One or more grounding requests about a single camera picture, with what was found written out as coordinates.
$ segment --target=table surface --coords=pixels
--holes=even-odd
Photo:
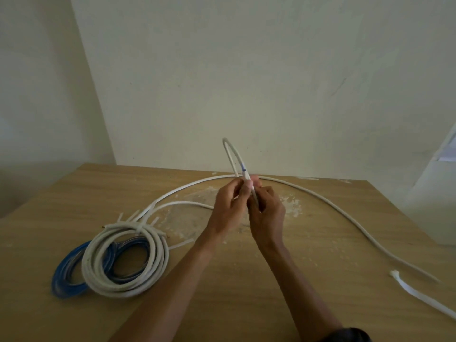
[[[2,219],[2,340],[108,339],[139,305],[141,296],[108,299],[88,292],[57,299],[50,291],[55,268],[70,250],[99,233],[102,225],[115,222],[120,212],[129,216],[171,189],[211,175],[214,173],[85,164]],[[296,204],[285,218],[286,246],[345,326],[364,329],[374,341],[456,341],[456,322],[407,294],[389,276],[390,270],[397,269],[411,286],[456,309],[456,264],[443,247],[367,181],[276,177],[329,198],[387,249],[443,282],[432,283],[389,259],[322,201],[271,183]],[[227,181],[198,184],[182,195],[210,186],[219,188]],[[169,245],[182,241],[170,234]],[[170,251],[167,271],[189,247],[191,244]],[[235,339],[298,340],[280,289],[248,228],[231,232],[218,248],[175,338]]]

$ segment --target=white cable sheath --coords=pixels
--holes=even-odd
[[[183,185],[181,187],[178,187],[176,189],[173,189],[169,191],[168,193],[165,193],[161,197],[157,198],[155,201],[153,201],[148,207],[146,207],[142,212],[138,214],[138,212],[135,212],[132,216],[128,218],[127,221],[122,222],[119,221],[114,224],[109,224],[105,226],[105,229],[101,231],[89,244],[87,247],[83,260],[82,260],[82,272],[84,279],[86,280],[88,286],[92,288],[95,292],[105,295],[108,297],[130,297],[137,295],[146,289],[150,288],[157,280],[160,278],[160,276],[163,274],[166,265],[168,264],[168,252],[169,249],[168,245],[166,243],[166,239],[164,238],[165,234],[157,229],[154,228],[154,224],[157,221],[157,219],[154,220],[153,223],[147,224],[147,220],[151,215],[153,215],[155,212],[158,210],[164,208],[164,207],[169,207],[172,205],[176,204],[188,204],[188,205],[196,205],[199,207],[204,207],[207,209],[213,209],[213,207],[194,202],[194,201],[172,201],[168,202],[166,204],[162,204],[156,207],[157,203],[165,199],[166,197],[183,190],[187,187],[210,181],[210,180],[217,180],[217,179],[222,179],[222,178],[231,178],[231,177],[238,177],[239,174],[236,171],[236,167],[234,165],[233,159],[231,157],[230,151],[228,150],[227,146],[231,148],[233,151],[234,155],[236,156],[236,159],[238,160],[239,164],[241,165],[242,172],[243,172],[243,177],[248,180],[250,178],[250,175],[248,174],[247,168],[245,167],[245,164],[239,155],[238,151],[236,148],[226,139],[223,138],[223,146],[225,148],[225,151],[227,153],[228,159],[231,164],[231,168],[233,169],[234,174],[229,174],[229,175],[219,175],[219,176],[212,176],[208,178],[204,178],[201,180],[197,180],[194,182],[191,182],[189,184]],[[389,252],[385,247],[383,247],[378,241],[376,241],[368,232],[363,228],[363,226],[358,223],[353,217],[351,217],[348,213],[346,213],[344,210],[339,208],[336,204],[331,202],[330,200],[326,199],[325,197],[298,185],[289,183],[287,181],[283,181],[280,179],[276,178],[271,178],[267,176],[260,176],[262,180],[268,180],[268,181],[274,181],[274,182],[279,182],[291,187],[294,187],[296,189],[299,189],[303,192],[309,193],[318,199],[321,199],[334,209],[336,209],[338,212],[340,212],[342,215],[345,216],[348,220],[350,220],[366,237],[367,239],[373,243],[375,247],[377,247],[379,250],[384,252],[387,256],[393,258],[394,260],[420,272],[421,274],[431,278],[432,280],[439,282],[439,280],[426,272],[425,270],[420,269],[419,267],[410,264],[406,262],[405,260],[402,260],[401,258],[395,256],[391,252]],[[256,197],[256,194],[254,191],[252,191],[252,194],[255,197],[255,200],[258,202],[258,198]],[[103,272],[103,266],[102,266],[102,260],[103,260],[103,254],[106,251],[106,248],[117,238],[123,235],[128,235],[128,234],[142,234],[144,235],[147,240],[150,243],[151,246],[151,252],[150,252],[150,257],[147,261],[146,268],[144,272],[134,279],[131,282],[125,283],[125,284],[116,284],[112,282],[111,280],[108,279],[108,277],[105,275]]]
[[[392,270],[389,274],[400,284],[400,286],[407,293],[409,293],[410,295],[414,296],[418,300],[421,300],[425,304],[428,304],[429,306],[434,307],[436,310],[439,310],[440,312],[442,312],[442,313],[446,314],[447,316],[456,320],[456,312],[454,312],[453,310],[450,310],[448,307],[442,305],[437,300],[434,300],[431,297],[410,287],[406,282],[402,281],[402,279],[399,276],[398,270]]]

